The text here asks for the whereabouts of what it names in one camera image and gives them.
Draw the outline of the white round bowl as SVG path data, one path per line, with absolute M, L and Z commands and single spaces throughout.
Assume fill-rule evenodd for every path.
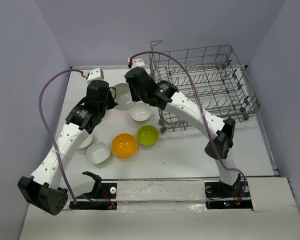
M 129 85 L 127 83 L 119 83 L 111 89 L 111 93 L 115 96 L 114 101 L 117 105 L 114 107 L 117 110 L 127 111 L 136 103 L 132 100 Z
M 138 102 L 129 110 L 129 115 L 134 121 L 144 122 L 151 117 L 152 108 L 143 102 Z

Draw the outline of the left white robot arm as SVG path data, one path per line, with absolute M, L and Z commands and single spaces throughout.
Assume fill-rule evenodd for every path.
M 65 169 L 80 145 L 101 123 L 106 111 L 116 105 L 106 81 L 93 80 L 88 84 L 86 96 L 70 111 L 42 163 L 29 177 L 19 179 L 17 186 L 26 202 L 52 216 L 62 211 L 68 196 L 74 195 Z

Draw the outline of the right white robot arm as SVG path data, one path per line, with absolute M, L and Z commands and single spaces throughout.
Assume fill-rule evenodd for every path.
M 142 101 L 181 118 L 208 139 L 204 151 L 215 160 L 219 171 L 218 194 L 230 198 L 244 192 L 240 188 L 243 174 L 236 167 L 231 153 L 236 126 L 234 119 L 223 119 L 204 110 L 169 81 L 155 82 L 142 67 L 132 68 L 124 77 L 133 101 Z

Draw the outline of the white bowl under arm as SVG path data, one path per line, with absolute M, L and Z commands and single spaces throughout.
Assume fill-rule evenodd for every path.
M 91 144 L 91 142 L 93 141 L 93 135 L 92 134 L 90 134 L 82 143 L 81 143 L 81 145 L 78 147 L 79 149 L 84 149 L 84 148 L 86 148 L 86 147 L 88 147 L 90 144 Z

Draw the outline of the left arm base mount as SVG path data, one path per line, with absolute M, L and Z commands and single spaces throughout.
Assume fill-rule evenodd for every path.
M 104 181 L 102 178 L 90 171 L 72 180 L 76 201 L 68 200 L 65 209 L 70 210 L 116 210 L 118 183 L 115 181 Z

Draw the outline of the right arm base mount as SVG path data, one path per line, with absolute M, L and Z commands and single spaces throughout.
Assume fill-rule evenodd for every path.
M 205 206 L 208 210 L 253 209 L 248 183 L 241 181 L 236 190 L 220 181 L 204 183 Z

